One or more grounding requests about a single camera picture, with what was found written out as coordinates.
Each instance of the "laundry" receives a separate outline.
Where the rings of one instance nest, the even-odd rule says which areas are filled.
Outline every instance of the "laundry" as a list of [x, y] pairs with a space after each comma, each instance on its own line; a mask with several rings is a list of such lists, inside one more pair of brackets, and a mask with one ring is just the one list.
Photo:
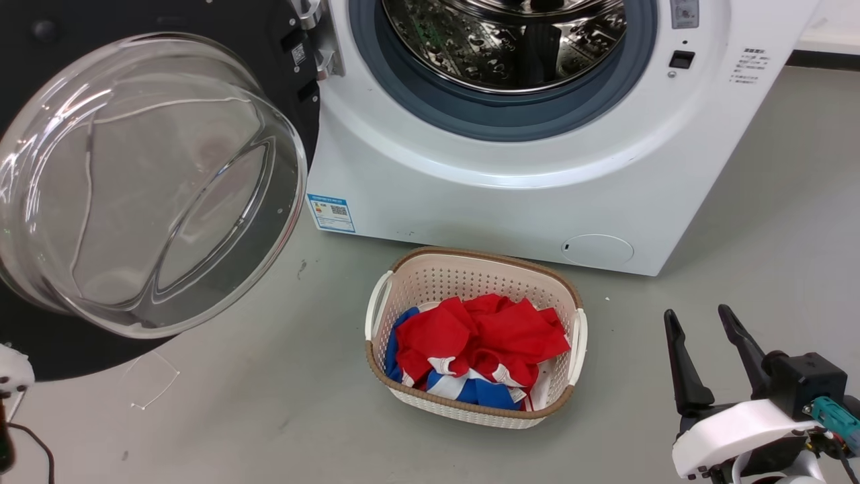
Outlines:
[[[392, 328], [386, 374], [396, 382], [453, 400], [517, 410], [546, 401], [548, 362], [570, 343], [553, 308], [484, 295], [413, 307]], [[536, 389], [540, 395], [529, 395]]]

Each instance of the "black cable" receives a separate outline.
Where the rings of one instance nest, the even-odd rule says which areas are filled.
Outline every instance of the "black cable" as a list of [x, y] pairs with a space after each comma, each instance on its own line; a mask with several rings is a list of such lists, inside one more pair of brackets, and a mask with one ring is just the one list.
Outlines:
[[851, 463], [848, 462], [848, 457], [845, 456], [845, 452], [842, 451], [842, 443], [836, 442], [836, 452], [839, 454], [839, 460], [842, 462], [842, 467], [845, 468], [845, 472], [848, 473], [848, 479], [851, 479], [851, 484], [860, 484], [860, 481], [857, 480], [857, 476], [854, 475], [854, 469], [851, 468]]
[[51, 452], [50, 449], [48, 449], [48, 446], [45, 445], [45, 443], [42, 442], [42, 439], [40, 439], [38, 436], [36, 436], [36, 434], [33, 433], [33, 431], [31, 431], [30, 429], [28, 429], [24, 425], [13, 424], [12, 422], [9, 422], [6, 425], [8, 425], [9, 428], [11, 428], [11, 429], [18, 429], [19, 431], [25, 431], [30, 436], [30, 438], [32, 438], [42, 448], [42, 450], [45, 451], [45, 455], [48, 457], [48, 484], [54, 484], [53, 453]]

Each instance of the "basket handle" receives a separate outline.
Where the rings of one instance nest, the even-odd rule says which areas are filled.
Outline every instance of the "basket handle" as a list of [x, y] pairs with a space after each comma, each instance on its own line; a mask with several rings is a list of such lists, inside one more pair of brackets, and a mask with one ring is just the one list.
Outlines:
[[393, 274], [389, 270], [379, 278], [376, 287], [373, 288], [373, 292], [371, 293], [371, 300], [367, 303], [367, 315], [365, 317], [365, 339], [367, 341], [372, 340], [373, 335], [379, 329], [379, 321], [382, 319], [381, 309], [385, 307], [385, 302], [388, 300], [388, 294], [391, 291], [389, 279]]
[[588, 319], [586, 318], [586, 312], [582, 309], [577, 309], [576, 311], [579, 313], [580, 334], [576, 339], [576, 361], [570, 365], [568, 378], [570, 385], [575, 385], [576, 381], [580, 379], [582, 364], [586, 361], [586, 348], [588, 347]]

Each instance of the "front-loading washing machine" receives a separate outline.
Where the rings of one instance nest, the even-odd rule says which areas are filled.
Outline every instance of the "front-loading washing machine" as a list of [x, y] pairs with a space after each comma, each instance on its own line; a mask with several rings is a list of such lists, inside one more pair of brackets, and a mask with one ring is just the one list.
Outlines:
[[320, 229], [655, 276], [816, 2], [329, 6]]
[[0, 342], [40, 379], [133, 358], [241, 298], [305, 204], [655, 275], [814, 4], [4, 3]]

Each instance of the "red cloth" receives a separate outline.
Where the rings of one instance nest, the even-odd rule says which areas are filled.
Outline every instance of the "red cloth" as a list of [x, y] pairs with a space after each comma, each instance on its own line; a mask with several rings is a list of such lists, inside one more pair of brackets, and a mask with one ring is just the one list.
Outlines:
[[455, 376], [474, 369], [491, 382], [507, 376], [529, 388], [538, 378], [538, 363], [570, 351], [564, 327], [553, 308], [538, 311], [527, 299], [484, 295], [462, 302], [453, 297], [416, 314], [396, 329], [397, 363], [418, 381], [432, 368], [429, 357], [454, 357]]

